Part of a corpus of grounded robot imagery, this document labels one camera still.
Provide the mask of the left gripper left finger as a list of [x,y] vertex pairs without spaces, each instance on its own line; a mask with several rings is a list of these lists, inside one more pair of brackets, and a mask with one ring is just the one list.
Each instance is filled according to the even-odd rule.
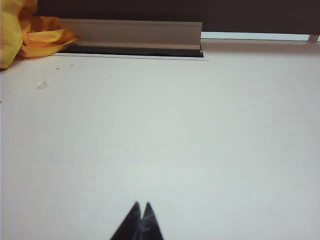
[[110,240],[137,240],[140,234],[141,208],[136,201]]

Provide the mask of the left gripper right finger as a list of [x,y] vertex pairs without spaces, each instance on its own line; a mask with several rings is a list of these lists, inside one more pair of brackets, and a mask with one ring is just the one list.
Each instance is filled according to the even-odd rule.
[[149,202],[146,203],[145,210],[140,220],[139,240],[164,240],[156,214]]

